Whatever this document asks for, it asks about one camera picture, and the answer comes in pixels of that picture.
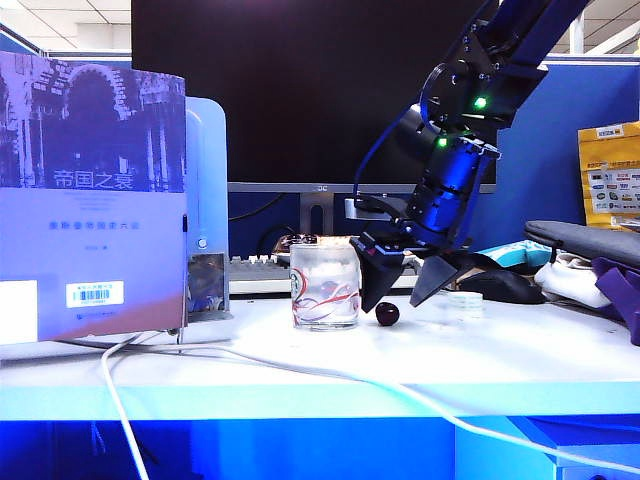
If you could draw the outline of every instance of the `white cloth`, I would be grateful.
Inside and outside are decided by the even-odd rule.
[[[555,294],[600,308],[611,301],[596,287],[597,279],[590,260],[568,252],[559,252],[556,261],[545,264],[534,277],[542,293],[551,299]]]

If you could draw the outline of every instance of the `desk surface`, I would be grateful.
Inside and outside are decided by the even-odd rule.
[[[400,308],[396,325],[380,327],[369,313],[339,332],[293,328],[286,299],[236,300],[233,319],[192,324],[185,342],[231,336],[225,346],[252,355],[410,385],[458,415],[640,412],[640,348],[614,322],[495,302],[482,320],[461,322],[449,318],[445,294],[416,309],[406,297],[387,300]],[[0,347],[0,420],[117,419],[100,354],[50,342]],[[117,354],[110,364],[132,419],[434,415],[378,386],[215,352]]]

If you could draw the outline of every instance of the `book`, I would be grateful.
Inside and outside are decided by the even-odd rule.
[[[184,326],[184,80],[0,52],[0,97],[0,344]]]

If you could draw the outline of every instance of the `glass cup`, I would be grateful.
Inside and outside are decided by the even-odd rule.
[[[293,244],[290,267],[296,327],[341,330],[358,324],[360,262],[351,245]]]

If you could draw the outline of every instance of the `purple cloth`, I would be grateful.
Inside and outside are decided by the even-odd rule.
[[[640,346],[640,270],[603,257],[594,258],[591,265],[598,277],[596,287],[626,323],[631,343]]]

